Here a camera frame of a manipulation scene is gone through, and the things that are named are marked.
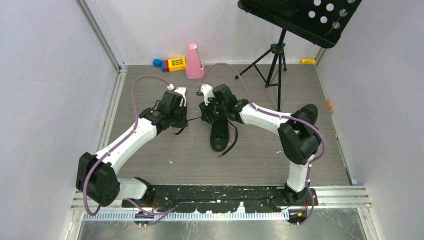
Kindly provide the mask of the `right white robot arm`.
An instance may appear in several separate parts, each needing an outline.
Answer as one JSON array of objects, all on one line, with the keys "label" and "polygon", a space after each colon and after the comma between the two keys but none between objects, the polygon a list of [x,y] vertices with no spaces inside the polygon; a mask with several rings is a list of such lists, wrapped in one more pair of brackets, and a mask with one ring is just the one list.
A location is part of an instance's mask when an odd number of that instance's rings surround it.
[{"label": "right white robot arm", "polygon": [[315,131],[317,106],[310,103],[292,114],[263,109],[247,99],[238,100],[225,84],[216,87],[203,84],[197,94],[203,97],[199,104],[203,121],[212,124],[225,119],[253,125],[279,137],[283,152],[290,161],[284,185],[285,198],[291,205],[299,205],[305,199],[309,185],[309,164],[322,142]]}]

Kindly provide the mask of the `black canvas shoe with laces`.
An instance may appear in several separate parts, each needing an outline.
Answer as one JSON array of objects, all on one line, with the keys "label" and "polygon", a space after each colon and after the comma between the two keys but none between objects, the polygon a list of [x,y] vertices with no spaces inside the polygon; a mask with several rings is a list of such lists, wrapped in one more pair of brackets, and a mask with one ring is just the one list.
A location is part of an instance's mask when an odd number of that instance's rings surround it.
[{"label": "black canvas shoe with laces", "polygon": [[[237,127],[229,121],[226,116],[218,116],[216,119],[209,119],[207,112],[201,110],[201,116],[187,119],[186,121],[193,121],[196,119],[201,119],[203,122],[206,122],[211,125],[210,135],[209,135],[209,144],[213,151],[221,152],[218,157],[225,156],[230,152],[237,143],[239,133]],[[234,127],[235,135],[233,143],[229,145],[230,142],[230,129],[229,125]]]}]

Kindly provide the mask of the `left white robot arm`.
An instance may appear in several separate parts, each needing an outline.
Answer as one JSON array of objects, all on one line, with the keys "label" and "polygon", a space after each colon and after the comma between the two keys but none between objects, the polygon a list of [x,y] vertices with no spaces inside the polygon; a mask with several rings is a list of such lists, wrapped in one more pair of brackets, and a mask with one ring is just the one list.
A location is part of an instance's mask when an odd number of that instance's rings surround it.
[{"label": "left white robot arm", "polygon": [[185,87],[165,91],[157,106],[143,110],[115,141],[79,158],[75,186],[84,199],[90,198],[102,207],[124,199],[133,199],[141,207],[153,202],[147,181],[139,177],[118,178],[117,173],[138,149],[161,132],[187,125],[186,91]]}]

